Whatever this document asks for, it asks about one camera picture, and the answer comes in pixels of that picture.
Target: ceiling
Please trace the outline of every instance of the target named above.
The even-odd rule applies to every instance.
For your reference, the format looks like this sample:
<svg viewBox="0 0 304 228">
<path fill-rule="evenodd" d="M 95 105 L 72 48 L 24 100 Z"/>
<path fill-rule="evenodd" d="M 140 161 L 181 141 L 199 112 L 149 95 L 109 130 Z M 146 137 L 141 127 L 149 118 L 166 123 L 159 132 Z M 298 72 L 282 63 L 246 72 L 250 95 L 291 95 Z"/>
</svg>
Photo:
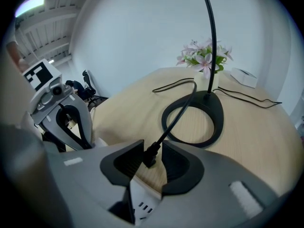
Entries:
<svg viewBox="0 0 304 228">
<path fill-rule="evenodd" d="M 45 0 L 16 18 L 19 51 L 31 66 L 45 58 L 58 66 L 68 60 L 69 43 L 85 0 Z"/>
</svg>

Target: office chair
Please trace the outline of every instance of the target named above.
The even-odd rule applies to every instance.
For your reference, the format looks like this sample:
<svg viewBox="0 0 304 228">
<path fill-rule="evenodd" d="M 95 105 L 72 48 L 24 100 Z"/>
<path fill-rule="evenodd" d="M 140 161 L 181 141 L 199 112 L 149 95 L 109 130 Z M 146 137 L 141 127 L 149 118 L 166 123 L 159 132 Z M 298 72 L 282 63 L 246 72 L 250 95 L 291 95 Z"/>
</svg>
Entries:
<svg viewBox="0 0 304 228">
<path fill-rule="evenodd" d="M 93 103 L 95 106 L 97 106 L 97 104 L 95 103 L 95 101 L 97 101 L 98 99 L 101 99 L 101 100 L 108 99 L 107 97 L 95 95 L 96 94 L 96 90 L 92 87 L 89 75 L 87 74 L 86 71 L 82 72 L 82 76 L 84 77 L 84 81 L 89 85 L 89 87 L 85 89 L 88 92 L 88 94 L 89 94 L 89 97 L 88 97 L 88 101 L 89 101 L 88 107 L 89 107 L 89 105 L 91 103 Z"/>
</svg>

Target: pink flower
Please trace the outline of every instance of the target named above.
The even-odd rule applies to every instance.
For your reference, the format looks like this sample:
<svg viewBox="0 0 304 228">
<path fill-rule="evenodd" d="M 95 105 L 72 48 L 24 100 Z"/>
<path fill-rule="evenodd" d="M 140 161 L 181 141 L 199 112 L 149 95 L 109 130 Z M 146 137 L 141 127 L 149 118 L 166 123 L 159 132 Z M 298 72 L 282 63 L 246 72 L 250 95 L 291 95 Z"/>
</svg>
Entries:
<svg viewBox="0 0 304 228">
<path fill-rule="evenodd" d="M 210 78 L 210 70 L 211 70 L 211 53 L 208 53 L 205 58 L 202 56 L 195 56 L 195 59 L 199 64 L 193 67 L 194 71 L 199 72 L 202 71 L 204 73 L 205 78 Z"/>
<path fill-rule="evenodd" d="M 182 52 L 185 51 L 186 54 L 193 54 L 195 52 L 194 48 L 188 47 L 187 45 L 184 45 L 184 49 L 182 50 Z"/>
<path fill-rule="evenodd" d="M 212 47 L 212 39 L 209 38 L 205 43 L 202 44 L 202 46 L 204 46 L 205 48 L 206 48 L 207 46 Z"/>
<path fill-rule="evenodd" d="M 178 62 L 177 62 L 177 64 L 176 64 L 176 66 L 179 65 L 179 64 L 185 63 L 185 60 L 187 59 L 187 54 L 188 54 L 188 53 L 184 54 L 183 51 L 181 52 L 181 56 L 178 56 L 178 57 L 177 57 Z"/>
<path fill-rule="evenodd" d="M 198 44 L 195 44 L 195 46 L 198 50 L 203 50 L 207 47 L 206 43 L 198 43 Z"/>
<path fill-rule="evenodd" d="M 227 50 L 226 54 L 227 54 L 227 57 L 229 57 L 232 61 L 233 61 L 233 58 L 232 56 L 230 55 L 232 52 L 232 47 L 229 47 L 229 49 Z"/>
<path fill-rule="evenodd" d="M 230 47 L 228 50 L 224 47 L 218 47 L 217 56 L 219 56 L 219 57 L 229 57 L 233 61 L 233 58 L 231 56 L 231 52 L 232 52 L 232 47 Z"/>
<path fill-rule="evenodd" d="M 197 41 L 196 41 L 196 40 L 191 40 L 190 46 L 196 46 L 196 44 L 197 44 Z"/>
</svg>

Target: white bristles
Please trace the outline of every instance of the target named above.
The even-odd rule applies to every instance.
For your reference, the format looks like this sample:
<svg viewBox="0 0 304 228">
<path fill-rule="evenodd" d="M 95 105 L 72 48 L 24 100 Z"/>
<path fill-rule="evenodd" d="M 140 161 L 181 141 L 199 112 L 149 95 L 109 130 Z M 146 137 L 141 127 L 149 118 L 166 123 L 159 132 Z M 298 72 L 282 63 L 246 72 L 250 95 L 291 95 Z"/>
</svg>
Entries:
<svg viewBox="0 0 304 228">
<path fill-rule="evenodd" d="M 238 203 L 240 204 L 249 219 L 263 211 L 262 206 L 250 194 L 250 192 L 242 184 L 242 182 L 235 181 L 231 183 L 230 189 L 232 193 L 236 196 Z"/>
</svg>

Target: black cable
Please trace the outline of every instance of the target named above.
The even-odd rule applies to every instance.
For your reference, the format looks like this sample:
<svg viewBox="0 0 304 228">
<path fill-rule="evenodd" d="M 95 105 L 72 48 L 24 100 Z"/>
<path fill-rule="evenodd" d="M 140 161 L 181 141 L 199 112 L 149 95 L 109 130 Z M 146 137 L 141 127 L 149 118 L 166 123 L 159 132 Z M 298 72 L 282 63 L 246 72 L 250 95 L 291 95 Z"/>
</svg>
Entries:
<svg viewBox="0 0 304 228">
<path fill-rule="evenodd" d="M 178 80 L 178 81 L 176 81 L 176 82 L 174 82 L 174 83 L 172 83 L 172 84 L 165 85 L 165 86 L 159 87 L 159 88 L 157 88 L 157 89 L 154 89 L 154 90 L 152 90 L 152 92 L 153 92 L 153 93 L 158 93 L 158 92 L 166 91 L 166 90 L 171 89 L 171 88 L 173 88 L 173 87 L 168 88 L 168 89 L 164 89 L 164 90 L 160 90 L 160 91 L 159 91 L 159 89 L 163 89 L 163 88 L 165 88 L 165 87 L 174 85 L 174 84 L 176 84 L 176 83 L 178 83 L 178 82 L 180 82 L 180 81 L 186 80 L 186 79 L 194 79 L 194 78 L 182 78 L 182 79 L 180 79 L 180 80 Z"/>
<path fill-rule="evenodd" d="M 238 94 L 247 96 L 247 97 L 249 97 L 249 98 L 251 98 L 251 99 L 254 99 L 254 100 L 256 100 L 256 101 L 259 101 L 259 102 L 270 101 L 270 102 L 272 102 L 272 103 L 280 103 L 280 104 L 282 103 L 282 102 L 272 101 L 272 100 L 269 100 L 269 99 L 259 100 L 259 99 L 256 99 L 256 98 L 252 97 L 252 96 L 246 95 L 246 94 L 244 94 L 244 93 L 242 93 L 242 92 L 227 90 L 227 89 L 224 89 L 224 88 L 222 88 L 222 87 L 218 87 L 218 88 L 219 88 L 219 89 L 222 89 L 222 90 L 225 90 L 225 91 L 227 91 L 227 92 L 238 93 Z"/>
<path fill-rule="evenodd" d="M 191 80 L 178 83 L 178 82 L 186 80 L 186 79 L 191 79 Z M 156 155 L 157 155 L 158 150 L 161 147 L 162 141 L 167 137 L 168 133 L 170 133 L 170 131 L 172 130 L 172 128 L 175 126 L 175 124 L 178 122 L 178 120 L 180 119 L 180 117 L 184 114 L 185 110 L 188 108 L 188 106 L 190 105 L 191 101 L 193 100 L 193 98 L 195 96 L 195 93 L 196 93 L 197 85 L 196 85 L 196 83 L 192 79 L 193 78 L 184 78 L 184 79 L 178 80 L 178 81 L 176 81 L 176 82 L 174 82 L 172 84 L 169 84 L 169 85 L 166 85 L 166 86 L 163 86 L 163 87 L 160 87 L 160 88 L 152 90 L 152 92 L 158 93 L 158 92 L 163 92 L 163 91 L 175 88 L 175 87 L 183 85 L 183 84 L 188 84 L 188 83 L 194 84 L 193 91 L 192 91 L 190 97 L 188 98 L 188 100 L 185 102 L 185 104 L 182 107 L 182 109 L 180 110 L 180 112 L 176 115 L 176 117 L 174 118 L 174 120 L 171 122 L 171 124 L 167 127 L 167 129 L 161 135 L 161 137 L 159 138 L 159 140 L 157 142 L 154 142 L 143 153 L 143 163 L 146 165 L 146 167 L 150 168 L 151 166 L 153 166 L 156 163 Z"/>
<path fill-rule="evenodd" d="M 275 105 L 282 104 L 282 102 L 273 102 L 273 101 L 271 101 L 271 100 L 269 100 L 269 99 L 265 99 L 265 100 L 269 100 L 269 101 L 271 101 L 271 102 L 273 102 L 273 103 L 275 103 L 275 104 L 273 104 L 273 105 L 271 105 L 271 106 L 261 106 L 261 105 L 258 105 L 258 104 L 256 104 L 256 103 L 253 103 L 253 102 L 251 102 L 251 101 L 244 100 L 244 99 L 235 97 L 235 96 L 233 96 L 233 95 L 229 95 L 228 93 L 226 93 L 226 92 L 223 91 L 223 90 L 225 90 L 225 89 L 223 89 L 223 90 L 221 90 L 221 89 L 214 89 L 213 91 L 216 91 L 216 90 L 219 90 L 219 91 L 223 92 L 224 94 L 226 94 L 226 95 L 228 95 L 228 96 L 230 96 L 230 97 L 232 97 L 232 98 L 234 98 L 234 99 L 237 99 L 237 100 L 240 100 L 240 101 L 245 101 L 245 102 L 251 103 L 251 104 L 253 104 L 253 105 L 256 105 L 256 106 L 258 106 L 258 107 L 264 108 L 264 109 L 268 109 L 268 108 L 273 107 L 273 106 L 275 106 Z"/>
<path fill-rule="evenodd" d="M 210 27 L 211 27 L 211 38 L 212 38 L 212 62 L 211 62 L 211 75 L 210 75 L 210 81 L 208 86 L 207 95 L 211 95 L 212 85 L 213 85 L 213 79 L 215 74 L 215 63 L 217 59 L 217 34 L 215 30 L 215 21 L 213 16 L 213 11 L 211 7 L 210 0 L 205 0 L 209 20 L 210 20 Z"/>
<path fill-rule="evenodd" d="M 187 79 L 194 79 L 194 78 L 182 78 L 182 79 L 180 79 L 180 80 L 178 80 L 178 81 L 176 81 L 176 82 L 174 82 L 174 83 L 172 83 L 172 84 L 165 85 L 165 86 L 162 86 L 162 87 L 160 87 L 160 88 L 154 89 L 154 90 L 152 90 L 152 92 L 162 92 L 162 91 L 166 91 L 166 90 L 171 89 L 171 88 L 173 88 L 173 87 L 170 87 L 170 88 L 167 88 L 167 89 L 163 89 L 163 88 L 166 88 L 166 87 L 168 87 L 168 86 L 174 85 L 174 84 L 176 84 L 176 83 L 178 83 L 178 82 L 180 82 L 180 81 L 187 80 Z M 259 99 L 257 99 L 257 98 L 254 98 L 254 97 L 250 96 L 250 95 L 246 95 L 246 94 L 244 94 L 244 93 L 242 93 L 242 92 L 239 92 L 239 91 L 232 91 L 232 90 L 224 89 L 224 88 L 222 88 L 222 87 L 218 87 L 218 89 L 214 89 L 213 91 L 216 91 L 216 90 L 219 90 L 219 91 L 223 92 L 224 94 L 226 94 L 226 95 L 228 95 L 228 96 L 230 96 L 230 97 L 232 97 L 232 98 L 234 98 L 234 99 L 237 99 L 237 100 L 240 100 L 240 101 L 244 101 L 244 102 L 248 102 L 248 103 L 251 103 L 251 104 L 253 104 L 253 105 L 256 105 L 256 106 L 258 106 L 258 107 L 260 107 L 260 108 L 264 108 L 264 109 L 268 109 L 268 108 L 273 107 L 273 106 L 275 106 L 275 105 L 282 104 L 282 102 L 276 102 L 276 101 L 272 101 L 272 100 L 270 100 L 270 99 L 259 100 Z M 227 91 L 227 92 L 231 92 L 231 93 L 241 94 L 241 95 L 247 96 L 247 97 L 249 97 L 249 98 L 251 98 L 251 99 L 254 99 L 254 100 L 256 100 L 256 101 L 259 101 L 259 102 L 270 101 L 270 102 L 272 102 L 272 103 L 274 103 L 274 104 L 271 105 L 271 106 L 261 106 L 261 105 L 257 105 L 257 104 L 255 104 L 255 103 L 253 103 L 253 102 L 251 102 L 251 101 L 244 100 L 244 99 L 242 99 L 242 98 L 238 98 L 238 97 L 235 97 L 235 96 L 233 96 L 233 95 L 230 95 L 230 94 L 224 92 L 223 90 L 224 90 L 224 91 Z"/>
<path fill-rule="evenodd" d="M 186 101 L 186 103 L 184 104 L 184 106 L 182 107 L 182 109 L 180 110 L 180 112 L 176 115 L 176 117 L 174 118 L 174 120 L 171 122 L 171 124 L 168 126 L 168 128 L 164 131 L 164 133 L 159 138 L 159 140 L 156 142 L 156 144 L 161 144 L 162 141 L 167 137 L 168 133 L 172 130 L 172 128 L 178 122 L 178 120 L 180 119 L 180 117 L 184 114 L 185 110 L 188 108 L 188 106 L 190 105 L 191 101 L 194 98 L 194 95 L 195 95 L 196 89 L 197 89 L 196 83 L 194 81 L 185 81 L 185 82 L 181 82 L 181 83 L 179 83 L 177 85 L 174 85 L 174 84 L 176 84 L 176 83 L 178 83 L 178 82 L 180 82 L 182 80 L 185 80 L 185 79 L 181 79 L 179 81 L 176 81 L 175 83 L 172 83 L 172 84 L 169 84 L 169 85 L 166 85 L 166 86 L 163 86 L 163 87 L 160 87 L 160 88 L 152 90 L 152 92 L 158 93 L 158 92 L 163 92 L 163 91 L 175 88 L 175 87 L 183 85 L 183 84 L 187 84 L 187 83 L 193 83 L 194 84 L 194 88 L 193 88 L 193 91 L 192 91 L 190 97 L 188 98 L 188 100 Z"/>
</svg>

